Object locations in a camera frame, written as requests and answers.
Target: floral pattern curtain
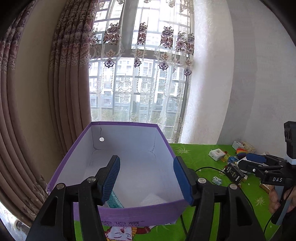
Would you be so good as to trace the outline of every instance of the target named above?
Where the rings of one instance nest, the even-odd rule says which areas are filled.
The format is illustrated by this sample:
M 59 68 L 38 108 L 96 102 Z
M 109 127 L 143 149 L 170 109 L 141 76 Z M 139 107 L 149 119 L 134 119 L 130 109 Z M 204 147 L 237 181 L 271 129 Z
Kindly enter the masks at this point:
M 122 44 L 124 9 L 103 43 L 92 46 L 92 120 L 156 123 L 169 142 L 178 142 L 193 65 L 193 8 L 189 1 L 140 0 L 129 46 Z
M 91 121 L 88 60 L 98 0 L 69 0 L 57 25 L 49 68 L 52 121 L 66 154 Z
M 15 100 L 15 65 L 32 1 L 14 20 L 0 42 L 0 201 L 30 226 L 47 198 L 46 183 L 22 135 Z

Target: black cable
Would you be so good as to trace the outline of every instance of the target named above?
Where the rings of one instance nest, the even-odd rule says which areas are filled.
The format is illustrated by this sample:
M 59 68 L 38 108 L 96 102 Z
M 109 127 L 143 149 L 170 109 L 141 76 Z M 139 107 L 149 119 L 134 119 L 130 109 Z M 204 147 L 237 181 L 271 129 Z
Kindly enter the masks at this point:
M 289 194 L 288 194 L 288 196 L 286 197 L 285 200 L 287 200 L 288 197 L 291 195 L 291 193 L 292 193 L 294 187 L 295 187 L 295 186 L 293 186 L 293 187 L 291 188 L 291 190 L 290 190 L 290 192 L 289 192 Z M 264 231 L 263 231 L 264 234 L 265 234 L 266 228 L 267 228 L 267 226 L 268 226 L 268 224 L 269 224 L 269 222 L 270 222 L 270 220 L 272 219 L 273 216 L 274 216 L 274 214 L 273 214 L 273 215 L 270 217 L 270 219 L 267 221 L 267 224 L 265 225 L 265 228 L 264 228 Z
M 197 172 L 197 171 L 199 171 L 199 170 L 201 170 L 201 169 L 204 169 L 204 168 L 210 168 L 210 169 L 214 169 L 214 170 L 216 170 L 216 171 L 219 171 L 219 172 L 221 172 L 221 173 L 223 173 L 223 174 L 225 174 L 226 175 L 226 173 L 224 172 L 224 171 L 222 171 L 222 170 L 219 170 L 219 169 L 217 169 L 217 168 L 214 168 L 214 167 L 201 167 L 201 168 L 199 168 L 199 169 L 197 169 L 195 172 Z M 252 205 L 252 203 L 251 203 L 251 201 L 248 199 L 248 197 L 246 196 L 246 194 L 243 192 L 243 190 L 240 188 L 240 190 L 242 191 L 242 193 L 244 194 L 244 196 L 246 197 L 246 199 L 248 200 L 248 202 L 249 202 L 249 204 L 251 205 L 251 208 L 252 208 L 252 210 L 253 210 L 253 212 L 255 212 L 254 211 L 254 207 L 253 207 L 253 205 Z
M 187 236 L 188 233 L 187 233 L 187 230 L 186 230 L 186 227 L 185 227 L 185 224 L 184 224 L 184 220 L 183 220 L 183 216 L 182 216 L 182 214 L 181 214 L 180 218 L 181 218 L 181 222 L 182 222 L 182 227 L 183 227 L 184 233 L 185 233 L 185 235 Z

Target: brown curtain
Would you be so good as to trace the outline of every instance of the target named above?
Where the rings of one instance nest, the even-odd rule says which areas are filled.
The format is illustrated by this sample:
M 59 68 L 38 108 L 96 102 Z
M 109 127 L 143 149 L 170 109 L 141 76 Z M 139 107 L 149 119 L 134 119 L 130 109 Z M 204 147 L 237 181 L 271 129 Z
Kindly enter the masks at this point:
M 20 128 L 15 100 L 15 61 L 32 1 L 14 20 L 0 42 L 0 201 L 30 226 L 47 198 Z
M 98 0 L 69 0 L 54 34 L 49 98 L 57 141 L 65 154 L 91 122 L 89 48 Z

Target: metal screw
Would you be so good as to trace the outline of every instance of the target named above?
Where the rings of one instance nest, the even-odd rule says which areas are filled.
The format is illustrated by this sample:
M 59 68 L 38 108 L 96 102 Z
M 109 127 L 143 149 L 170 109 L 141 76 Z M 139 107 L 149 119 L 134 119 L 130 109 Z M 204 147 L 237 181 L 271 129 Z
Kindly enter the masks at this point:
M 237 189 L 237 185 L 235 185 L 235 184 L 233 184 L 233 183 L 230 184 L 229 187 L 230 187 L 231 189 L 233 189 L 233 190 Z
M 59 183 L 58 185 L 57 185 L 57 189 L 63 189 L 64 188 L 64 184 L 63 183 Z
M 87 181 L 88 181 L 89 183 L 93 183 L 95 180 L 96 180 L 95 177 L 89 177 L 89 178 L 87 179 Z
M 200 177 L 200 178 L 198 179 L 198 182 L 199 182 L 199 183 L 206 183 L 207 180 L 206 180 L 205 178 L 203 178 L 203 177 Z

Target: green tablecloth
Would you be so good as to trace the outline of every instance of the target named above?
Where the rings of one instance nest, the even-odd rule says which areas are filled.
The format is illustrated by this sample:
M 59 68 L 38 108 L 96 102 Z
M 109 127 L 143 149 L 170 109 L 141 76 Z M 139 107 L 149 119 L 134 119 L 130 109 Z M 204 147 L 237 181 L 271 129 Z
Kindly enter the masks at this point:
M 223 169 L 226 163 L 222 161 L 214 161 L 208 156 L 210 150 L 220 148 L 223 151 L 227 151 L 229 155 L 234 156 L 235 150 L 229 145 L 189 145 L 189 144 L 171 144 L 177 156 L 181 156 L 189 168 L 198 169 L 200 167 L 211 166 L 218 169 Z M 198 176 L 204 177 L 211 181 L 213 176 L 217 176 L 222 179 L 222 186 L 228 186 L 231 182 L 225 175 L 221 175 L 220 172 L 212 169 L 202 169 L 198 172 Z M 264 229 L 267 221 L 271 217 L 268 211 L 268 194 L 259 187 L 259 179 L 254 175 L 249 175 L 246 182 L 242 182 L 242 190 L 251 201 L 258 221 L 261 227 Z M 189 230 L 190 223 L 193 217 L 194 207 L 188 207 L 183 213 L 183 219 L 187 231 Z M 214 218 L 212 224 L 212 231 L 210 241 L 215 241 L 217 237 L 217 230 L 219 224 L 219 204 L 215 204 Z M 269 223 L 266 229 L 266 239 L 269 240 L 274 232 L 277 230 L 277 226 Z M 76 240 L 82 241 L 80 223 L 75 223 Z M 146 229 L 138 229 L 136 234 L 129 239 L 119 238 L 120 241 L 184 241 L 185 234 L 181 225 L 180 219 L 173 225 L 159 225 L 156 227 L 150 227 Z

